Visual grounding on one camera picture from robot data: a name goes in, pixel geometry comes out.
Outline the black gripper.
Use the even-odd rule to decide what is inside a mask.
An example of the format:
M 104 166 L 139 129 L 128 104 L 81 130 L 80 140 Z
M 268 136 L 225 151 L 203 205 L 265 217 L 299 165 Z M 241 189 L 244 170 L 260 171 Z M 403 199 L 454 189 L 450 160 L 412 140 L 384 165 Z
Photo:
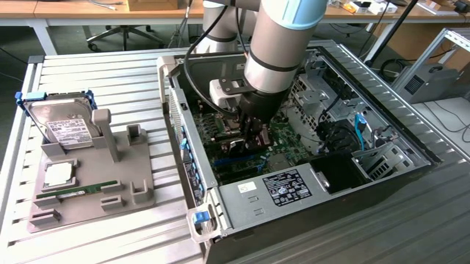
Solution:
M 240 113 L 268 124 L 287 97 L 287 90 L 278 93 L 261 91 L 241 94 L 239 101 Z

